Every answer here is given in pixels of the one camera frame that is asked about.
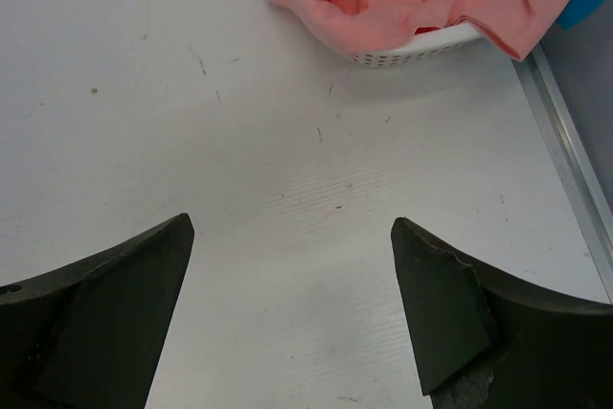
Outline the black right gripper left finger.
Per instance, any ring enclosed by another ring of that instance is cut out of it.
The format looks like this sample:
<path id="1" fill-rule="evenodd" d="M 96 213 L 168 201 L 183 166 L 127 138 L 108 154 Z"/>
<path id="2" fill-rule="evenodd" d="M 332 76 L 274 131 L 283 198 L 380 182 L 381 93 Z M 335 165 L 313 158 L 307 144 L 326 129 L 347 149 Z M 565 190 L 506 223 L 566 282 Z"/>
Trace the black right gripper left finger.
<path id="1" fill-rule="evenodd" d="M 180 214 L 2 286 L 2 407 L 145 407 L 193 240 Z"/>

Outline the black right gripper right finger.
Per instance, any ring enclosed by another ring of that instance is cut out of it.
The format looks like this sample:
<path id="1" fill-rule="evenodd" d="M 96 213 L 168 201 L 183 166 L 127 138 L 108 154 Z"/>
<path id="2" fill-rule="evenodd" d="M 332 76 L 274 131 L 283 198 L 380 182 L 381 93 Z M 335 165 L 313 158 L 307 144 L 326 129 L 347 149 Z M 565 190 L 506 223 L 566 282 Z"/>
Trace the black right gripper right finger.
<path id="1" fill-rule="evenodd" d="M 527 282 L 400 217 L 395 269 L 436 408 L 608 408 L 612 307 Z"/>

